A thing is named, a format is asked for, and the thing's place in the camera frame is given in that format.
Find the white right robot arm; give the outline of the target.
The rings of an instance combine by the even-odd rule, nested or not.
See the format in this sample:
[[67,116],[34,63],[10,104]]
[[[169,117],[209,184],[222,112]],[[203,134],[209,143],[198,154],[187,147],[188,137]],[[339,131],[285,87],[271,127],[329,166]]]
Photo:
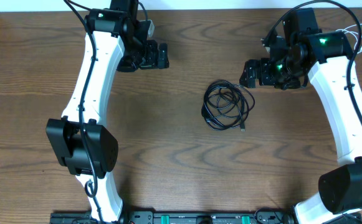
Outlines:
[[340,31],[292,32],[267,46],[269,57],[248,60],[239,80],[247,88],[281,90],[311,84],[325,109],[338,167],[323,174],[318,192],[297,203],[290,221],[333,223],[362,210],[362,91],[353,50]]

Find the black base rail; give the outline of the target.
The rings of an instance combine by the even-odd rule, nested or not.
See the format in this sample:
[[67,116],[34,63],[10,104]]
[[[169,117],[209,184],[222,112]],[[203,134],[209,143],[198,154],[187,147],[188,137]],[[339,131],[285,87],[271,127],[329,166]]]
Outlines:
[[[51,213],[50,224],[119,223],[119,224],[278,224],[298,223],[289,213],[269,209],[249,213],[158,213],[152,211],[123,212],[119,221],[98,222],[91,212]],[[325,223],[362,223],[360,213],[342,215]]]

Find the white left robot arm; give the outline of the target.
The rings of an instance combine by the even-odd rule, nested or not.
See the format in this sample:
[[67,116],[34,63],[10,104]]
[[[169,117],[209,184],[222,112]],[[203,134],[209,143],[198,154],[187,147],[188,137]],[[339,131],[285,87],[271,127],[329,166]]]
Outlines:
[[46,134],[60,165],[83,185],[95,223],[120,220],[123,201],[113,174],[118,141],[107,129],[107,108],[116,72],[169,67],[168,46],[151,37],[151,19],[136,11],[92,9],[81,20],[85,52],[72,97]]

